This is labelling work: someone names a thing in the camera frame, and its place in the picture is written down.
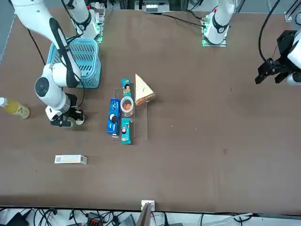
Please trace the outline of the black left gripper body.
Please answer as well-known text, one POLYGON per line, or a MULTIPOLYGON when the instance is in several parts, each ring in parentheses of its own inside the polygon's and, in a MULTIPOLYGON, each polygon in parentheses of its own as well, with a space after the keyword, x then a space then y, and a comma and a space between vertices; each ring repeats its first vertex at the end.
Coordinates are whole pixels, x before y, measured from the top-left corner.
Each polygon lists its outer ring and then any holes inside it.
POLYGON ((295 35, 298 32, 296 30, 284 30, 283 33, 277 38, 278 49, 280 57, 278 58, 279 62, 284 62, 287 59, 292 46, 295 35))

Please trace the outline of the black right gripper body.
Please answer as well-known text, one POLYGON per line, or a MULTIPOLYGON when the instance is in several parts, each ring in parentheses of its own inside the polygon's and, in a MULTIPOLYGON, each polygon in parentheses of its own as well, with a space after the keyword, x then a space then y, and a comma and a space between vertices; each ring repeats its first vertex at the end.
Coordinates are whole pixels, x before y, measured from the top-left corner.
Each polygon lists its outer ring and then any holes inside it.
POLYGON ((76 109, 77 108, 77 97, 74 94, 66 94, 66 105, 67 105, 67 110, 69 111, 70 109, 76 109))

